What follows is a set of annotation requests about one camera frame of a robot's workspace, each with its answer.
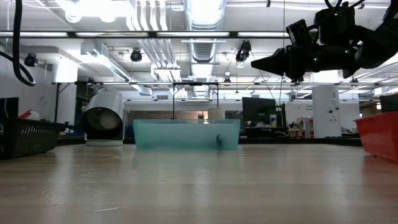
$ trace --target red basket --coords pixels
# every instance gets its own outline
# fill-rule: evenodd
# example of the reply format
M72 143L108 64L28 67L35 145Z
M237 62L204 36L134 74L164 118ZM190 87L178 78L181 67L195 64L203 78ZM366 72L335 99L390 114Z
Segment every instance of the red basket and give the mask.
M365 152L398 162L398 112L357 119Z

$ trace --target teal plastic bin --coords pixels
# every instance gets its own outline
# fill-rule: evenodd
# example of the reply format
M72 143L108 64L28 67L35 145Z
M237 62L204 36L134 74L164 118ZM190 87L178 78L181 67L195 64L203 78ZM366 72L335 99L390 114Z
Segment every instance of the teal plastic bin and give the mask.
M142 149L238 148L240 120L134 120L136 146Z

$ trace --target table surface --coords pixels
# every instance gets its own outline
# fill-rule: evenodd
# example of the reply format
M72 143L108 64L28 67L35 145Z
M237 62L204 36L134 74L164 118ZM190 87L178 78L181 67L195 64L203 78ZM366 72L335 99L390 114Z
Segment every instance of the table surface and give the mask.
M62 146L0 161L1 223L397 223L398 164L360 147Z

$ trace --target black basket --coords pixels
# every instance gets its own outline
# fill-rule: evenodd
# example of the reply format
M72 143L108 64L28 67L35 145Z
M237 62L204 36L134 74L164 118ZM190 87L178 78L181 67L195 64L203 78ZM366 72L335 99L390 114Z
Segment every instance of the black basket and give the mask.
M64 124L29 119L7 119L4 123L1 159L45 153L57 145Z

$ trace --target security camera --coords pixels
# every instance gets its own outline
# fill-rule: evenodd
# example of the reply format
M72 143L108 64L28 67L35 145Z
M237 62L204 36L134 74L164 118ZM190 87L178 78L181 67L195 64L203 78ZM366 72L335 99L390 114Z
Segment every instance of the security camera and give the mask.
M142 60L142 54L141 54L141 49L134 49L132 50L132 54L130 56L130 59L133 62L140 62Z
M36 67L39 64L39 60L36 57L35 53L29 53L27 54L27 57L25 58L25 65L28 67Z

